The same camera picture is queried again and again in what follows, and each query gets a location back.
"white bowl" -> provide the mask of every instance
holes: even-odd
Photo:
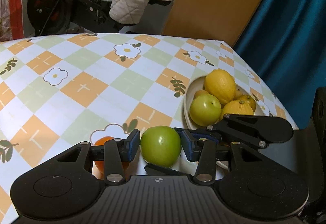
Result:
[[[194,95],[197,91],[204,89],[204,81],[206,76],[200,76],[197,79],[194,79],[189,85],[185,93],[185,98],[183,102],[183,111],[185,114],[185,121],[188,126],[188,129],[195,130],[198,128],[202,128],[201,126],[195,124],[190,116],[189,109],[192,100],[194,99]],[[239,89],[243,94],[248,94],[242,87],[237,85],[237,89]],[[260,108],[260,106],[256,102],[256,111],[254,113],[256,116],[265,116],[264,112]]]

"checkered tablecloth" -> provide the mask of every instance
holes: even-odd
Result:
[[[296,128],[267,85],[223,41],[76,34],[1,43],[0,223],[17,217],[9,197],[13,181],[72,145],[107,135],[126,138],[133,128],[184,127],[189,82],[215,68],[254,94],[265,114]],[[173,86],[175,80],[181,85]]]

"blue curtain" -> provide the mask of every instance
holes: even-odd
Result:
[[[262,0],[234,49],[305,128],[326,86],[326,0]]]

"wheel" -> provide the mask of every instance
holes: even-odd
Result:
[[[27,0],[27,15],[35,32],[42,30],[57,0]],[[51,14],[42,35],[64,33],[70,23],[72,0],[59,0]]]

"green apple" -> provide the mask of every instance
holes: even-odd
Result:
[[[170,168],[181,153],[178,133],[167,126],[148,128],[141,136],[141,154],[149,162]]]
[[[197,125],[203,127],[212,125],[221,115],[221,104],[215,96],[202,94],[192,101],[189,115]]]

